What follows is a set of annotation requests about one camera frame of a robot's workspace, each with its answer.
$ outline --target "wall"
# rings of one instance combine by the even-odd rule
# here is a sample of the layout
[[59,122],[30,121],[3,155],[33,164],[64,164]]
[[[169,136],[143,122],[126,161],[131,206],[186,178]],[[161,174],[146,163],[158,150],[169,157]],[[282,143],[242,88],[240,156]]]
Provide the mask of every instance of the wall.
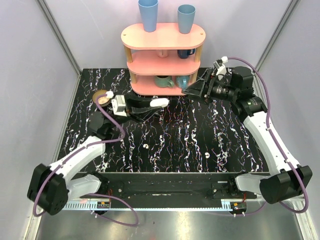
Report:
[[313,177],[307,187],[310,213],[320,233],[320,2],[301,1],[261,73],[271,98],[271,116],[288,149]]
[[[140,23],[138,0],[46,0],[81,68],[124,68],[121,32]],[[159,0],[158,22],[176,22],[182,4],[196,8],[206,31],[201,66],[222,56],[256,64],[290,0]]]
[[36,1],[0,5],[0,239],[18,240],[33,170],[53,160],[77,76]]

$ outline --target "tall blue cup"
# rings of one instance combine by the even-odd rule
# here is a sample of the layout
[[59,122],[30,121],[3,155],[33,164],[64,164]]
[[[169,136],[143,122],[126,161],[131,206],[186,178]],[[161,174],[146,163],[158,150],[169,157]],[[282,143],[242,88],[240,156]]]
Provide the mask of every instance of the tall blue cup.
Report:
[[149,33],[154,32],[157,28],[158,0],[139,0],[138,4],[143,29]]
[[194,24],[196,8],[192,5],[185,4],[178,7],[178,26],[179,32],[188,34]]

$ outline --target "marble pattern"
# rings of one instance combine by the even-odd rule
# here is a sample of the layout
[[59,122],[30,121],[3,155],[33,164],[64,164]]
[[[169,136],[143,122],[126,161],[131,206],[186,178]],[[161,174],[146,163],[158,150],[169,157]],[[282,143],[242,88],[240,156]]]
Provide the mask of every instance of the marble pattern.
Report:
[[[205,74],[205,68],[198,72]],[[59,159],[86,139],[96,90],[135,94],[127,69],[84,69],[68,120]],[[267,172],[257,143],[226,101],[209,105],[170,96],[169,106],[148,121],[123,124],[121,142],[109,144],[82,172]]]

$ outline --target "cup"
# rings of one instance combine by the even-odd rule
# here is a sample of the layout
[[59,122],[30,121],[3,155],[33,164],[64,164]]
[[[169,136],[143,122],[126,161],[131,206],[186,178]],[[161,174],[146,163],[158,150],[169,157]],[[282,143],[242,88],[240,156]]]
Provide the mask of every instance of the cup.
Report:
[[188,87],[188,83],[190,80],[190,76],[177,76],[175,79],[175,83],[178,88],[186,89]]
[[154,82],[159,88],[173,88],[175,86],[171,76],[155,76]]
[[168,53],[168,50],[156,50],[156,54],[160,58],[165,58],[165,57],[168,57],[169,53]]
[[178,7],[178,27],[179,32],[188,34],[194,24],[196,8],[189,4],[184,4]]
[[190,55],[195,54],[196,49],[190,49],[190,50],[178,50],[178,56],[181,59],[187,59]]
[[143,29],[146,32],[154,32],[157,28],[158,0],[139,0],[139,10]]

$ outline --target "pink shelf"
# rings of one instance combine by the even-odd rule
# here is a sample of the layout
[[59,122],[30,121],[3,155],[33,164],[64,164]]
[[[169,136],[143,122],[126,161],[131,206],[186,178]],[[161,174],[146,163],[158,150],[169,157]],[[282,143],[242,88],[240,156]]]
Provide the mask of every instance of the pink shelf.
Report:
[[196,24],[188,34],[180,33],[177,23],[157,23],[153,32],[144,31],[142,23],[137,23],[121,33],[123,44],[134,50],[195,49],[204,43],[205,38],[205,31]]
[[195,62],[195,55],[181,59],[177,50],[170,50],[167,57],[159,57],[155,50],[137,51],[132,54],[133,62],[127,63],[129,70],[136,75],[185,76],[195,73],[200,61]]
[[158,87],[155,84],[155,76],[136,76],[137,83],[131,82],[133,91],[144,96],[183,96],[181,88],[174,87]]

